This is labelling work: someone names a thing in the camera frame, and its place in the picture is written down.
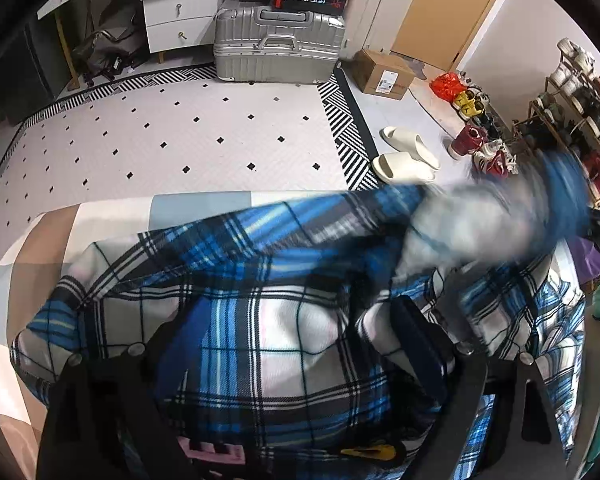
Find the blue white plaid shirt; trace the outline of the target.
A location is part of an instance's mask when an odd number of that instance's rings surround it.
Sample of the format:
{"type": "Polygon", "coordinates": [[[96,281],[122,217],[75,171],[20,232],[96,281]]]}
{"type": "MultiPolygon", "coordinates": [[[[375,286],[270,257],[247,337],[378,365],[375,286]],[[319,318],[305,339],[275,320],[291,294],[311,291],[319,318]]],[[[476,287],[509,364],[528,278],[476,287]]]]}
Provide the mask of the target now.
{"type": "Polygon", "coordinates": [[[417,448],[429,427],[403,354],[379,339],[380,305],[407,296],[452,341],[456,309],[491,358],[536,359],[569,451],[584,301],[552,257],[587,216],[581,167],[548,153],[444,191],[387,185],[100,240],[43,306],[74,329],[29,322],[12,366],[47,408],[66,365],[146,344],[190,300],[233,300],[235,342],[205,345],[236,359],[230,384],[216,390],[212,372],[159,400],[185,455],[209,479],[396,479],[380,445],[417,448]]]}

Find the checkered brown blue bedsheet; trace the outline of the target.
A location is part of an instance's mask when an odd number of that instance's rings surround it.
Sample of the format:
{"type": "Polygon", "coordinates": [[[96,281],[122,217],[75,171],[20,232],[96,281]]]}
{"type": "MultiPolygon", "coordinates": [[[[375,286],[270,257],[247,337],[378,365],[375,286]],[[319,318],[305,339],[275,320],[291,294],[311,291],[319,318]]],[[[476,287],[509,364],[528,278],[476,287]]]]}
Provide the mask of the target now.
{"type": "MultiPolygon", "coordinates": [[[[184,193],[91,202],[39,216],[0,261],[0,425],[24,474],[31,477],[35,472],[40,450],[38,437],[46,411],[12,367],[7,352],[15,336],[31,321],[38,323],[39,330],[55,327],[63,337],[74,329],[73,315],[49,315],[43,306],[89,244],[249,207],[307,198],[307,192],[184,193]]],[[[221,390],[230,384],[230,376],[237,370],[236,359],[222,358],[205,345],[235,342],[236,311],[233,300],[206,299],[200,312],[187,323],[168,330],[172,340],[160,347],[166,358],[155,360],[150,367],[157,374],[154,395],[158,399],[183,400],[182,388],[175,385],[178,378],[206,378],[218,372],[219,381],[214,388],[221,390]]]]}

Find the patterned floor rug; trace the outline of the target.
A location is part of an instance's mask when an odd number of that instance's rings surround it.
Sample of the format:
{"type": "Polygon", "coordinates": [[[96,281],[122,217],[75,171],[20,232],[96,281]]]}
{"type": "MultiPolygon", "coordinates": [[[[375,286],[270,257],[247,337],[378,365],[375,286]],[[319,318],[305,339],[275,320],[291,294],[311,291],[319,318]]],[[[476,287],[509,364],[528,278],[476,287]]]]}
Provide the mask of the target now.
{"type": "Polygon", "coordinates": [[[181,192],[376,188],[346,78],[236,84],[211,64],[102,84],[6,132],[0,258],[43,212],[181,192]]]}

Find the white slipper lower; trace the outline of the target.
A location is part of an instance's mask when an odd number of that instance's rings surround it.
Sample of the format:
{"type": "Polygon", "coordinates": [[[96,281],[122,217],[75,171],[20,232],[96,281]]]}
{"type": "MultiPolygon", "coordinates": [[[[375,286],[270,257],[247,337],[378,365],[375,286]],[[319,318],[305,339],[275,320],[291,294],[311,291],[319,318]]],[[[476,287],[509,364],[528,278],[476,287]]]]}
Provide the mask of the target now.
{"type": "Polygon", "coordinates": [[[372,160],[374,174],[387,184],[428,183],[436,177],[424,162],[419,162],[408,153],[382,154],[372,160]]]}

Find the white slipper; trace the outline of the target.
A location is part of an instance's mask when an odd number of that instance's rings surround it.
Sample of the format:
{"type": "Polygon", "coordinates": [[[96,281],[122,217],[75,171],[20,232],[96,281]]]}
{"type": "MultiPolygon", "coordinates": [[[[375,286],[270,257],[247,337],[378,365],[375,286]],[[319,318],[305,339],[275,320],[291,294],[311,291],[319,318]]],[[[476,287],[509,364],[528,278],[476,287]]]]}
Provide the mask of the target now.
{"type": "Polygon", "coordinates": [[[394,150],[409,154],[416,162],[423,162],[434,171],[440,169],[439,159],[430,151],[418,133],[401,127],[388,126],[380,130],[380,136],[394,150]]]}
{"type": "Polygon", "coordinates": [[[382,154],[372,160],[374,174],[387,184],[428,183],[436,177],[424,162],[419,162],[408,153],[382,154]]]}

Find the red white sneaker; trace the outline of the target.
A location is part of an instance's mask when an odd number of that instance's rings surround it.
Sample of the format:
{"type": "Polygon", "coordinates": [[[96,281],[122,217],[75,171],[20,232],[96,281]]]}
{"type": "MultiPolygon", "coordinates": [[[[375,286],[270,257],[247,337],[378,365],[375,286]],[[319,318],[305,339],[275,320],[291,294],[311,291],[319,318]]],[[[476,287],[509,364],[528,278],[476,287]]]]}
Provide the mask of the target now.
{"type": "Polygon", "coordinates": [[[448,152],[454,159],[460,159],[480,150],[486,140],[488,133],[485,128],[467,124],[451,142],[448,152]]]}

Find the white slipper upper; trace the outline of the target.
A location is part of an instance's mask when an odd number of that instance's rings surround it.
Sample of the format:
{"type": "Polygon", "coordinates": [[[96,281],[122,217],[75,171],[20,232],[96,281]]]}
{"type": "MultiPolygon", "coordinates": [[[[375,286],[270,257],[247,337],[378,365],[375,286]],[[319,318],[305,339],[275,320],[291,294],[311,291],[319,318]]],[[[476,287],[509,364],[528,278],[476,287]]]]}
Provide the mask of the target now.
{"type": "Polygon", "coordinates": [[[440,169],[439,159],[430,151],[418,133],[401,127],[388,126],[380,130],[380,136],[394,150],[409,154],[416,162],[423,162],[434,171],[440,169]]]}

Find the shoe rack with shoes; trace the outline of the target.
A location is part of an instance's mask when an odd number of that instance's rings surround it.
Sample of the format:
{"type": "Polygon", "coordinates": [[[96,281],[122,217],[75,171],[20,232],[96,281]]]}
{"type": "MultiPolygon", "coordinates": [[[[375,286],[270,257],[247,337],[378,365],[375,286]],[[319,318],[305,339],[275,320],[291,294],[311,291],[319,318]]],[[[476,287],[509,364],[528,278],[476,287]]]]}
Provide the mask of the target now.
{"type": "Polygon", "coordinates": [[[531,156],[558,151],[582,168],[593,205],[600,207],[600,75],[592,53],[565,37],[558,41],[559,62],[528,106],[528,116],[513,123],[514,140],[531,156]]]}

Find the yellow shoes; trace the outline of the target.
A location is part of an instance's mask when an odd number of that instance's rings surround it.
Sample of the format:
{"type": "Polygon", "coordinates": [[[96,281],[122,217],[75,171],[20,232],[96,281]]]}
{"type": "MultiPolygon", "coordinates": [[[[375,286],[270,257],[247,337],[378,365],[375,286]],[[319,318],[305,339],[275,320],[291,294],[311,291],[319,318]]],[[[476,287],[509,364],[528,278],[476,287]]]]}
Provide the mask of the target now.
{"type": "Polygon", "coordinates": [[[477,87],[469,87],[456,96],[452,107],[464,122],[468,122],[471,118],[482,115],[489,104],[490,96],[486,92],[477,87]]]}

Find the black bag under desk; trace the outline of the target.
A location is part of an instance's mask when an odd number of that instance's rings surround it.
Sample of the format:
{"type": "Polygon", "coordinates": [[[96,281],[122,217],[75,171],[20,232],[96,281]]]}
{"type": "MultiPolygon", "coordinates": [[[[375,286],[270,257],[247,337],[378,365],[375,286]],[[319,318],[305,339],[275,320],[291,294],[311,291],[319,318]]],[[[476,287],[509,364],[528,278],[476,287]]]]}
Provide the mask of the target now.
{"type": "Polygon", "coordinates": [[[99,76],[114,81],[122,70],[143,64],[149,55],[140,0],[110,0],[98,25],[71,51],[76,69],[89,87],[99,76]]]}

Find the red plastic bag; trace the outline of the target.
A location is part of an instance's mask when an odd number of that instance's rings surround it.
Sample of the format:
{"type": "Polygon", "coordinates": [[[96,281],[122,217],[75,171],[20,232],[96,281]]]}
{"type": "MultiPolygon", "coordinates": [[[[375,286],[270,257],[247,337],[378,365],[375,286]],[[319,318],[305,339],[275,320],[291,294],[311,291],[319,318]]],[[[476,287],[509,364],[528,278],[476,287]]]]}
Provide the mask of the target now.
{"type": "Polygon", "coordinates": [[[453,72],[437,76],[430,81],[429,88],[437,98],[448,103],[452,103],[460,93],[467,89],[460,80],[460,76],[453,72]]]}

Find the silver aluminium suitcase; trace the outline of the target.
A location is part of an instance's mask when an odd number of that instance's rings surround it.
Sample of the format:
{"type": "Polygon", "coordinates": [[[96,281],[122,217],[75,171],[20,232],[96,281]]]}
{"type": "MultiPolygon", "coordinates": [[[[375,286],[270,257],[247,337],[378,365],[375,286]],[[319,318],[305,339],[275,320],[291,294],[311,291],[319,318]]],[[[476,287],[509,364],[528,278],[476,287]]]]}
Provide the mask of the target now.
{"type": "Polygon", "coordinates": [[[213,55],[224,81],[322,84],[340,55],[340,16],[288,12],[225,0],[215,15],[213,55]]]}

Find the cardboard box on floor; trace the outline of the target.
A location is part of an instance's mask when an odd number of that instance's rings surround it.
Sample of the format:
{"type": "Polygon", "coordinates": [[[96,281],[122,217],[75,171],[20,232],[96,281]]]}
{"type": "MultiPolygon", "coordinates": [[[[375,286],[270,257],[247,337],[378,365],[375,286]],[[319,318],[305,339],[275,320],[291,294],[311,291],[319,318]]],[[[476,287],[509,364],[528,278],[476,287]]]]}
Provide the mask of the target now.
{"type": "Polygon", "coordinates": [[[351,64],[358,88],[370,96],[401,101],[416,75],[403,58],[373,50],[359,50],[351,64]]]}

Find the wooden door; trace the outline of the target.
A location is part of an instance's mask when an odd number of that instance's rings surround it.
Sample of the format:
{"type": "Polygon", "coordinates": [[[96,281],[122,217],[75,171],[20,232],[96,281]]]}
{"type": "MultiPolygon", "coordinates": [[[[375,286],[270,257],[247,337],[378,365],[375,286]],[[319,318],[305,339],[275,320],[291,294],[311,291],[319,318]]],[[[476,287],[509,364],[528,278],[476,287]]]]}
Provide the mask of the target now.
{"type": "Polygon", "coordinates": [[[457,66],[495,0],[413,0],[392,46],[440,70],[457,66]]]}

